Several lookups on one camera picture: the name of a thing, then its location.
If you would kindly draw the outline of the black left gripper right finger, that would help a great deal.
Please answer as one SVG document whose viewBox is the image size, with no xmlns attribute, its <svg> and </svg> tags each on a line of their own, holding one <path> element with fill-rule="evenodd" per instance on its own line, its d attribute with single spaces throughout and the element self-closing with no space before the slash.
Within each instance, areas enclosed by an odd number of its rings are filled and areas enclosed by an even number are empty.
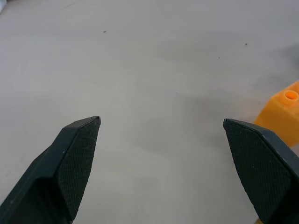
<svg viewBox="0 0 299 224">
<path fill-rule="evenodd" d="M 299 158 L 271 130 L 224 119 L 242 186 L 264 224 L 299 222 Z"/>
</svg>

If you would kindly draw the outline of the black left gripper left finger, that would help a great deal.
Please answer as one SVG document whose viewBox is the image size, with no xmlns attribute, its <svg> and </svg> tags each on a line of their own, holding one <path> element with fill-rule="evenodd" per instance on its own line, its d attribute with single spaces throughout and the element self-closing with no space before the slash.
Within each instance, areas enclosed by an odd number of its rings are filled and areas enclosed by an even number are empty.
<svg viewBox="0 0 299 224">
<path fill-rule="evenodd" d="M 99 116 L 65 126 L 0 206 L 2 224 L 71 224 L 91 173 Z"/>
</svg>

